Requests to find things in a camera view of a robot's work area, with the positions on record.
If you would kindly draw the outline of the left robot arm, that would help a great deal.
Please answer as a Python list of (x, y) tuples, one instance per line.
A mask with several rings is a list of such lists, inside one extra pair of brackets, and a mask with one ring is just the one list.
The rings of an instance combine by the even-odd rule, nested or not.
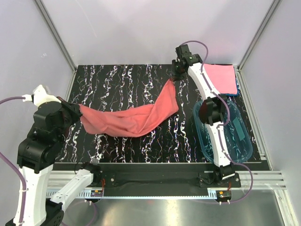
[(70, 104), (61, 97), (48, 96), (40, 102), (34, 95), (23, 95), (20, 99), (33, 102), (38, 109), (26, 139), (18, 147), (17, 165), (3, 154), (0, 156), (20, 179), (16, 215), (6, 225), (59, 226), (79, 193), (88, 186), (104, 186), (105, 180), (99, 166), (85, 162), (62, 189), (47, 198), (48, 180), (65, 144), (66, 133), (82, 114), (79, 105)]

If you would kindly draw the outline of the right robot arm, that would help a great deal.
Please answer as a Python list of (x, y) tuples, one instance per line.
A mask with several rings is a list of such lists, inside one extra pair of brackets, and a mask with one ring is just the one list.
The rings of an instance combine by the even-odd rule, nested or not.
[(206, 49), (205, 58), (199, 54), (192, 54), (186, 41), (176, 47), (177, 58), (172, 61), (171, 80), (178, 81), (185, 75), (190, 76), (196, 84), (203, 103), (199, 109), (200, 121), (205, 124), (209, 133), (214, 154), (214, 165), (216, 166), (213, 181), (218, 186), (225, 186), (230, 178), (235, 176), (233, 160), (229, 156), (227, 143), (224, 135), (224, 127), (230, 121), (230, 110), (227, 105), (226, 95), (222, 95), (205, 70), (205, 60), (208, 56), (208, 47), (200, 41)]

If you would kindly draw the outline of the coral red t shirt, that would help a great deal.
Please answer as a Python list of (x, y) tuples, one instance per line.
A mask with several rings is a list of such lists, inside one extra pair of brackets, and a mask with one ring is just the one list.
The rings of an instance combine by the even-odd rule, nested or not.
[(102, 112), (80, 105), (81, 123), (87, 133), (111, 137), (141, 137), (179, 110), (174, 83), (168, 80), (154, 104), (124, 111)]

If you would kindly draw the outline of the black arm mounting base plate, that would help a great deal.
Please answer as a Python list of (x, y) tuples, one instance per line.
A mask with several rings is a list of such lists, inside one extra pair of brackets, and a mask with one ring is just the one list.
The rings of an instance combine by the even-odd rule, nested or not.
[(211, 189), (241, 187), (239, 175), (218, 182), (210, 163), (100, 163), (104, 197), (112, 199), (202, 198)]

